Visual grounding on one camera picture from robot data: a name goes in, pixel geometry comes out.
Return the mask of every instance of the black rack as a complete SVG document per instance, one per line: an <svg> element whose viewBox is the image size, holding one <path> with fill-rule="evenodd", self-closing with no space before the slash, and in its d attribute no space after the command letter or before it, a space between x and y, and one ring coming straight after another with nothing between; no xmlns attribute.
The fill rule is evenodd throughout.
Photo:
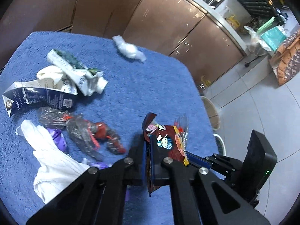
<svg viewBox="0 0 300 225"><path fill-rule="evenodd" d="M261 17L269 20L275 17L275 20L279 25L283 25L284 21L279 16L280 12L276 9L280 9L277 0L238 0L239 3L248 11L252 17Z"/></svg>

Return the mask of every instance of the round logo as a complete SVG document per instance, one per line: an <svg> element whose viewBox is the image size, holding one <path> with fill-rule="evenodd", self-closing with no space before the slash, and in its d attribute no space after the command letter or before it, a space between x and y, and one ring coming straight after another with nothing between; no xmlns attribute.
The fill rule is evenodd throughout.
<svg viewBox="0 0 300 225"><path fill-rule="evenodd" d="M10 110L11 107L13 106L13 103L11 102L11 100L6 101L5 106L7 108L7 110Z"/></svg>

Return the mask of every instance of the tile floor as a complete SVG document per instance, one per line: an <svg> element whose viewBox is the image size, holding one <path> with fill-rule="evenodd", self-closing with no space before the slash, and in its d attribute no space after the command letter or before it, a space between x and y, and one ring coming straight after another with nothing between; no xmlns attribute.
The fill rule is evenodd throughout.
<svg viewBox="0 0 300 225"><path fill-rule="evenodd" d="M264 133L277 154L270 178L260 190L256 209L271 225L278 225L300 192L300 74L278 86L273 73L221 107L221 128L216 131L227 155L244 160L252 129ZM212 98L217 107L216 98Z"/></svg>

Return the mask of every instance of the round basket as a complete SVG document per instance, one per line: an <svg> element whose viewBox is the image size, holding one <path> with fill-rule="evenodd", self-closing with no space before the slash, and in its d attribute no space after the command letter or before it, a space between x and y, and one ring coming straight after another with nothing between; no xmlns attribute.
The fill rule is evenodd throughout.
<svg viewBox="0 0 300 225"><path fill-rule="evenodd" d="M217 131L220 128L220 116L217 111L215 105L211 102L210 99L206 98L205 96L201 96L201 99L204 103L206 112L208 114L211 126L214 131Z"/></svg>

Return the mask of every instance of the blue towel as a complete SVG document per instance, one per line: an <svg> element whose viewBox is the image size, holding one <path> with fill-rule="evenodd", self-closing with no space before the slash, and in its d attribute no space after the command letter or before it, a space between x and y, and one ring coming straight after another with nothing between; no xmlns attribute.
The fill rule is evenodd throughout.
<svg viewBox="0 0 300 225"><path fill-rule="evenodd" d="M124 58L112 40L63 32L34 32L16 50L0 76L0 92L14 81L36 79L38 70L49 65L47 53L53 49L73 53L88 67L104 71L108 84L104 92L91 97L79 97L75 113L86 119L105 122L121 136L124 147L142 141L142 121L148 112L157 114L156 121L164 125L186 113L190 121L187 150L208 156L218 151L203 102L188 69L174 58L139 48L145 53L145 63ZM9 118L0 104L0 197L13 218L24 225L44 203L33 191L33 180L40 167L33 149L15 129L25 119L38 125L36 110L31 105ZM78 162L89 158L68 138L69 154ZM124 158L101 146L105 163ZM152 197L144 187L130 188L130 201L124 209L123 224L169 225L173 213L168 187L161 187Z"/></svg>

